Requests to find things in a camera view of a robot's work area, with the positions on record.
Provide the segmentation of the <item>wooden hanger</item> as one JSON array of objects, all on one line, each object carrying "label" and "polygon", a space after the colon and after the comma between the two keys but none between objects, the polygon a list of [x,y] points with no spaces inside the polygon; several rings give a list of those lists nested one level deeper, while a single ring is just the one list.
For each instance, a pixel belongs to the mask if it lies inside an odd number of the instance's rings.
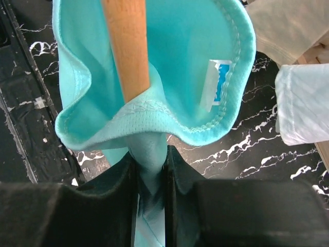
[{"label": "wooden hanger", "polygon": [[145,1],[102,1],[125,102],[150,87]]}]

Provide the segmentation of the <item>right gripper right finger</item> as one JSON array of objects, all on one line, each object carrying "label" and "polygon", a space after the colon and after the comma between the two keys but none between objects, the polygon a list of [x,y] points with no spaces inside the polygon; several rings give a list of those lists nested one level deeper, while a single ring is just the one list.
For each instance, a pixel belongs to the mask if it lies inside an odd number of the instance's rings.
[{"label": "right gripper right finger", "polygon": [[328,246],[328,214],[305,182],[207,179],[168,147],[166,246]]}]

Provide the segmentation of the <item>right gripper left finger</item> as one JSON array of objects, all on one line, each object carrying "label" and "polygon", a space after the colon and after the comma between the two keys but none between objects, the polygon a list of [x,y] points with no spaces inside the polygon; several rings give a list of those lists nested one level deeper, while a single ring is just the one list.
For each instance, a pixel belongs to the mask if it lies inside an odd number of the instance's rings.
[{"label": "right gripper left finger", "polygon": [[77,188],[1,183],[1,246],[133,246],[136,210],[129,154]]}]

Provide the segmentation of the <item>teal t shirt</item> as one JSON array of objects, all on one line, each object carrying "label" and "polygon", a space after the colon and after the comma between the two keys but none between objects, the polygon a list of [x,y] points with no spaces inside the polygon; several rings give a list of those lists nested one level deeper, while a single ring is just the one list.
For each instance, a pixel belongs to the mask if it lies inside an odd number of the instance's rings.
[{"label": "teal t shirt", "polygon": [[141,177],[135,246],[165,245],[160,173],[167,135],[211,144],[232,128],[255,57],[239,1],[147,1],[150,88],[125,103],[100,1],[54,1],[62,111],[56,134],[69,149],[129,152]]}]

